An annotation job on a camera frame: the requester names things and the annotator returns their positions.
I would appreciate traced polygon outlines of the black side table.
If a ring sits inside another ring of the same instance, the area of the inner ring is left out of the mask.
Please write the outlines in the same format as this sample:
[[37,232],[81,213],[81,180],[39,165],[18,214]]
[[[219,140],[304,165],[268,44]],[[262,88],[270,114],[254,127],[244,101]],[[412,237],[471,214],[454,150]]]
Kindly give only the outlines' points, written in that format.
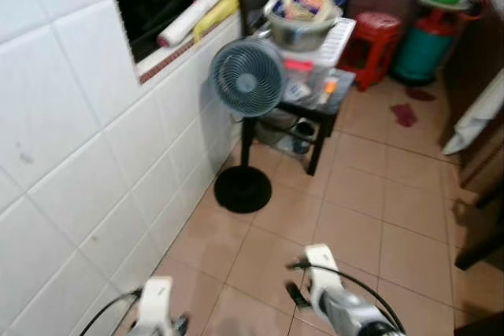
[[339,70],[353,76],[352,83],[339,91],[327,107],[305,107],[281,102],[274,110],[251,121],[241,120],[240,141],[243,146],[252,142],[278,150],[291,157],[299,157],[307,175],[316,174],[325,143],[335,131],[335,121],[343,99],[355,87],[355,74]]

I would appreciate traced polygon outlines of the large metal pot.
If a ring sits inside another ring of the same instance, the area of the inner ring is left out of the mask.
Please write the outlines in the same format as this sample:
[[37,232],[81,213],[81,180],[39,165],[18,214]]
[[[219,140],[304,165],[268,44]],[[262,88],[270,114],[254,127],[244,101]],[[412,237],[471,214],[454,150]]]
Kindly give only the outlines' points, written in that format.
[[268,0],[263,13],[273,43],[293,52],[310,52],[323,46],[328,33],[334,29],[341,17],[325,20],[289,20],[278,15],[276,7],[280,0]]

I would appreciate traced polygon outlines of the grey standing fan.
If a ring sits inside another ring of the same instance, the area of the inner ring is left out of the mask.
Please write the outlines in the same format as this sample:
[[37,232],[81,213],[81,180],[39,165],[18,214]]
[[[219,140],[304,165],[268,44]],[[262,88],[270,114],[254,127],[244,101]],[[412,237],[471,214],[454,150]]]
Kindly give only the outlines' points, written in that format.
[[213,56],[208,76],[217,99],[241,117],[239,163],[217,174],[217,204],[238,214],[255,213],[270,201],[268,175],[250,164],[257,120],[280,104],[287,71],[275,48],[262,39],[240,39]]

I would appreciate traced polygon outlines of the white hanging cloth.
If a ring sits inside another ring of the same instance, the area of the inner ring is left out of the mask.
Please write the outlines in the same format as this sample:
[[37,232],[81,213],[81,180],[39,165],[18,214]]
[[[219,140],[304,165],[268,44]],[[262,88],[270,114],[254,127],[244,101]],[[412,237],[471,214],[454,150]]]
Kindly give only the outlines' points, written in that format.
[[468,148],[504,106],[504,71],[493,78],[453,127],[440,153],[454,155]]

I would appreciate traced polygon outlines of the dark wooden furniture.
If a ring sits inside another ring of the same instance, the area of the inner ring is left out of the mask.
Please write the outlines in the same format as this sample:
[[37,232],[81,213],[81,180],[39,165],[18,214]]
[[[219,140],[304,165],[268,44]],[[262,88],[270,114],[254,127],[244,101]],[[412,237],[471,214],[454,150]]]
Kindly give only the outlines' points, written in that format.
[[493,194],[483,196],[476,201],[475,210],[478,212],[495,211],[495,220],[482,238],[478,238],[473,243],[469,243],[461,249],[456,256],[454,266],[458,270],[469,270],[479,261],[486,260],[487,257],[502,250],[504,246],[504,189],[500,187]]

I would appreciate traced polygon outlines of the large dark red rag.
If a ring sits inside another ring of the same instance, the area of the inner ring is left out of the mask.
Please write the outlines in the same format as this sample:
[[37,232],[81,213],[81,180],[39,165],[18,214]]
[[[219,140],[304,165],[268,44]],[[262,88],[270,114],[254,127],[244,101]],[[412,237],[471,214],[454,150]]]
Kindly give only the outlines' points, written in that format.
[[400,103],[400,105],[390,106],[395,123],[400,127],[413,127],[417,123],[417,113],[410,103]]

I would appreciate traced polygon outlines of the white paper roll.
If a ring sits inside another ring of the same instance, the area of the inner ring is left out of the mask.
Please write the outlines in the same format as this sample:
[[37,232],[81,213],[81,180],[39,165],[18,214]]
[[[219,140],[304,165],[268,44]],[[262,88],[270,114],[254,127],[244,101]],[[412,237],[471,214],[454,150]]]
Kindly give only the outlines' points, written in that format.
[[159,47],[174,47],[180,44],[194,30],[199,19],[202,19],[220,0],[194,0],[179,16],[157,35]]

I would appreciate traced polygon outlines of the white plastic storage box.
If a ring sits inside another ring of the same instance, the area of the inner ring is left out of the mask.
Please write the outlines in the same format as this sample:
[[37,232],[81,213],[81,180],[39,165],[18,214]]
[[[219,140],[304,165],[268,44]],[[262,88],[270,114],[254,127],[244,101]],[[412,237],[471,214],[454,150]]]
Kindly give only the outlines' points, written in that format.
[[337,63],[350,40],[350,34],[356,26],[356,20],[342,18],[328,33],[323,46],[310,52],[293,52],[280,49],[284,68],[287,70],[287,84],[282,95],[282,102],[305,107],[327,107],[318,105],[318,98],[323,92],[327,77],[339,80],[337,91],[330,98],[337,98],[339,91],[352,83],[353,76],[337,69]]

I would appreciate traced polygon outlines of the yellow cloth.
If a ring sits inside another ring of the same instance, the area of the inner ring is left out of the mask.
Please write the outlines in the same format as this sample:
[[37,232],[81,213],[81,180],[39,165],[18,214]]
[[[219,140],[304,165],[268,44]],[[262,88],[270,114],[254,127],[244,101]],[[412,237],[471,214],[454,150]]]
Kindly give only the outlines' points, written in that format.
[[192,41],[198,43],[209,33],[217,24],[229,18],[240,8],[240,0],[220,0],[209,12],[202,16],[202,19],[195,23],[192,29]]

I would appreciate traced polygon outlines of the small dark red rag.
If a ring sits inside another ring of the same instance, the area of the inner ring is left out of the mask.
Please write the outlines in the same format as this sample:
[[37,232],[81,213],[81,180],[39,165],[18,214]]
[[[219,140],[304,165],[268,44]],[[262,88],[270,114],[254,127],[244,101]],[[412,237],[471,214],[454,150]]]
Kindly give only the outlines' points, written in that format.
[[418,100],[419,102],[433,102],[433,100],[436,100],[435,95],[421,87],[407,87],[406,95],[408,98]]

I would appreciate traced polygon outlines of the green gas cylinder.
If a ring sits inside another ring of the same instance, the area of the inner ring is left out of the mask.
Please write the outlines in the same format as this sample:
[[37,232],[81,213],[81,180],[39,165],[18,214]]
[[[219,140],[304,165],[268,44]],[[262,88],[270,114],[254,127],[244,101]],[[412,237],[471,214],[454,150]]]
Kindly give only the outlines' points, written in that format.
[[432,8],[415,20],[401,41],[390,75],[406,87],[425,87],[435,80],[454,39],[473,17],[466,11]]

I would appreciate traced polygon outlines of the red plastic stool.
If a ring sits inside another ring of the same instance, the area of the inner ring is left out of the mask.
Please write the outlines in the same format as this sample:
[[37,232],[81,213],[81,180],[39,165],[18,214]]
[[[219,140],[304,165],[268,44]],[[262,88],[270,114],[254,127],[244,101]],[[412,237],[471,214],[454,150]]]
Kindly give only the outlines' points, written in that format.
[[337,67],[355,74],[357,91],[365,92],[388,74],[404,26],[392,13],[358,13],[355,20]]

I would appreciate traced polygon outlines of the small orange bottle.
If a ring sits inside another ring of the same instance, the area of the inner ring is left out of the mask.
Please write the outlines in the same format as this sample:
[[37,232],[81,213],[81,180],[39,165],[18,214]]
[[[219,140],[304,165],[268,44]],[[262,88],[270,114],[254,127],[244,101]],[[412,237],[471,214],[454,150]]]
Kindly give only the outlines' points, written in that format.
[[319,106],[326,106],[330,102],[330,98],[335,94],[338,88],[339,80],[335,77],[327,77],[324,81],[323,92],[318,98]]

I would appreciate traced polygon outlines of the brown wooden cabinet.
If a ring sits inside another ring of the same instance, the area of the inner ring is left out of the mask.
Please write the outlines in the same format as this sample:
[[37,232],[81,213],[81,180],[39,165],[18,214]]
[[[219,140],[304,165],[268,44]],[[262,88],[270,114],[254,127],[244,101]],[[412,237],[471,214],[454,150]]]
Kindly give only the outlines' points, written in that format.
[[[456,124],[469,107],[493,84],[504,65],[502,12],[490,0],[472,2],[465,24],[456,38],[440,78],[449,100],[449,120],[440,142],[444,148],[456,135]],[[482,131],[458,158],[458,187],[485,196],[497,191],[504,180],[503,109],[491,114]]]

